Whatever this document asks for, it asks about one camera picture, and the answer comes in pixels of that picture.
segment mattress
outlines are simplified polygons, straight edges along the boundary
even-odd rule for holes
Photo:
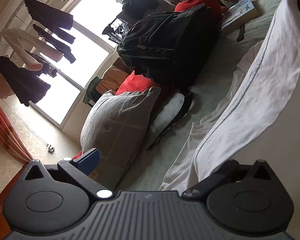
[[[218,39],[207,62],[191,87],[194,102],[187,115],[168,129],[150,150],[146,150],[182,105],[183,96],[176,93],[154,117],[144,145],[116,190],[158,190],[163,178],[184,146],[193,122],[213,112],[227,95],[233,74],[242,56],[264,40],[281,0],[253,0],[259,17],[245,24],[244,40],[237,42],[239,31]]]

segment gray pillow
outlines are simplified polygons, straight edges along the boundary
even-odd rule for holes
[[[90,174],[95,181],[114,189],[140,151],[159,93],[158,87],[117,96],[108,91],[95,103],[81,131],[82,151],[100,152],[100,164]]]

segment backpack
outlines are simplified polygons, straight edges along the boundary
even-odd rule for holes
[[[193,95],[188,87],[216,44],[218,32],[212,9],[202,4],[183,12],[151,14],[138,21],[119,43],[119,57],[135,75],[178,89],[185,97],[160,135],[190,109]]]

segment backpack strap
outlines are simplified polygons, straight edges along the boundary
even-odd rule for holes
[[[176,116],[171,120],[170,123],[163,129],[163,131],[157,136],[154,142],[148,147],[147,151],[154,145],[157,139],[168,129],[170,128],[176,121],[180,120],[185,114],[189,111],[190,106],[192,104],[193,94],[189,89],[179,89],[178,92],[184,96],[183,104],[176,114]]]

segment thick book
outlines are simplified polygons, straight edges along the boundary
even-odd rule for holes
[[[258,12],[251,0],[239,0],[239,2],[223,14],[221,31],[229,34],[257,16]]]

